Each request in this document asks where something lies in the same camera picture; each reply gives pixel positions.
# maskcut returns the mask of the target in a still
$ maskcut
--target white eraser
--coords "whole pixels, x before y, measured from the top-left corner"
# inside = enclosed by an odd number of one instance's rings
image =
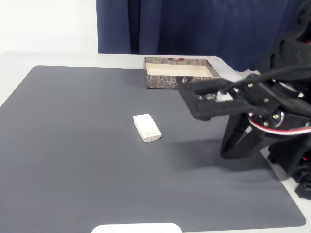
[[[223,95],[222,93],[217,92],[217,95],[216,95],[216,102],[226,102],[226,101],[232,101],[233,98],[232,96],[227,93],[226,95]]]
[[[158,140],[162,134],[149,114],[133,116],[134,124],[144,142]]]

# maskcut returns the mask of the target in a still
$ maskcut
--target wood grain pattern box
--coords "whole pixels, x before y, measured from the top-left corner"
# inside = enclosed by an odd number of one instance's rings
[[[206,59],[144,57],[144,71],[147,88],[157,89],[220,77]]]

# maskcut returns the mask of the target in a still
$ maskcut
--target gray table surface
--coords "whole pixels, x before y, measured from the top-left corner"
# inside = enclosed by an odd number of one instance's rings
[[[132,116],[144,113],[160,140],[140,138]],[[146,89],[142,70],[35,67],[0,108],[0,230],[303,225],[261,155],[219,157],[226,122],[194,121],[177,91]]]

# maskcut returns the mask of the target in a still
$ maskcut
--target dark blue curtain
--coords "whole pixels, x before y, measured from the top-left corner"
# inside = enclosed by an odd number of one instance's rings
[[[98,52],[215,55],[256,69],[304,0],[97,0]]]

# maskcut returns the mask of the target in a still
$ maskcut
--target white object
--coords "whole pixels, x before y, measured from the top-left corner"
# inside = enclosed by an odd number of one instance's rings
[[[232,100],[233,100],[233,98],[229,93],[224,95],[224,94],[220,93],[220,91],[217,92],[217,95],[216,95],[216,101],[217,102],[226,102],[226,101],[232,101]]]
[[[174,223],[101,225],[92,233],[182,233]]]
[[[162,134],[149,114],[133,116],[134,124],[144,142],[158,140]]]
[[[170,55],[156,57],[207,59],[215,68],[220,77],[232,82],[236,82],[241,79],[241,77],[219,57]],[[37,65],[143,69],[143,62],[144,55],[6,52],[3,55],[0,55],[0,105],[6,101],[6,99],[25,78],[29,71]],[[263,149],[261,152],[265,158],[269,155],[267,149]],[[297,187],[297,183],[292,178],[288,178],[278,164],[269,164],[274,173],[281,179],[282,184],[291,195],[302,214],[305,216],[307,223],[302,227],[217,231],[217,233],[310,233],[311,201],[298,197],[294,191]]]

